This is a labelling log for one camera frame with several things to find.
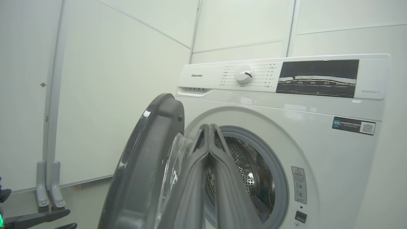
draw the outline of white partition panel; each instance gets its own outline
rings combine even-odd
[[[0,1],[0,176],[3,188],[34,188],[43,159],[62,1]]]
[[[297,35],[294,56],[389,53],[393,72],[386,97],[383,127],[356,228],[405,228],[407,161],[407,25]]]
[[[280,57],[283,42],[192,54],[191,64]]]
[[[99,0],[191,47],[199,0]]]
[[[74,1],[61,81],[60,184],[114,173],[148,104],[174,92],[190,50],[96,1]]]
[[[405,0],[301,0],[296,34],[407,24]]]
[[[193,51],[282,41],[289,0],[202,0]]]

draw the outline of qr code sticker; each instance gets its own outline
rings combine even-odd
[[[360,125],[360,133],[373,135],[375,126],[375,123],[362,122]]]

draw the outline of washing machine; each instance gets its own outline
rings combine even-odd
[[[184,66],[175,96],[157,97],[131,134],[99,228],[160,228],[163,215],[177,211],[172,199],[192,201],[176,187],[188,175],[197,179],[184,165],[211,123],[223,138],[215,144],[225,143],[234,162],[244,206],[261,228],[354,228],[389,78],[387,54]],[[209,167],[196,182],[206,228],[219,225],[217,176]],[[167,217],[164,228],[169,224]]]

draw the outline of warning label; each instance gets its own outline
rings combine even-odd
[[[291,167],[294,178],[294,199],[300,203],[306,204],[306,181],[304,169]]]

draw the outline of black display panel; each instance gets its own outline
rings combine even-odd
[[[353,98],[358,59],[284,62],[277,93]]]

